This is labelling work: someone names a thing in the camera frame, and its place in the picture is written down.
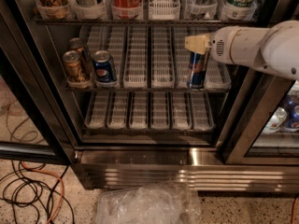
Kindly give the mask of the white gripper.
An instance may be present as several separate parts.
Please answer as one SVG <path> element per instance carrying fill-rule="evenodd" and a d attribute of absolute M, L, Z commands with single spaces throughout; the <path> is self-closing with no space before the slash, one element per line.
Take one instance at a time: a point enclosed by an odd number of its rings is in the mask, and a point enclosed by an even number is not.
<path fill-rule="evenodd" d="M 227 26 L 220 28 L 211 35 L 190 35 L 185 37 L 185 48 L 191 52 L 204 55 L 210 51 L 212 58 L 219 63 L 234 64 L 232 57 L 232 45 L 239 26 Z"/>

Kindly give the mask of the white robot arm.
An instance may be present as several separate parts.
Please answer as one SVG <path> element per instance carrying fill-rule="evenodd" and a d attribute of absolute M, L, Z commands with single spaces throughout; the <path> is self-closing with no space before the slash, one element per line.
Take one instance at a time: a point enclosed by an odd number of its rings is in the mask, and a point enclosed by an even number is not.
<path fill-rule="evenodd" d="M 199 54 L 208 51 L 219 63 L 299 79 L 299 21 L 284 21 L 271 28 L 226 26 L 213 33 L 186 36 L 185 48 Z"/>

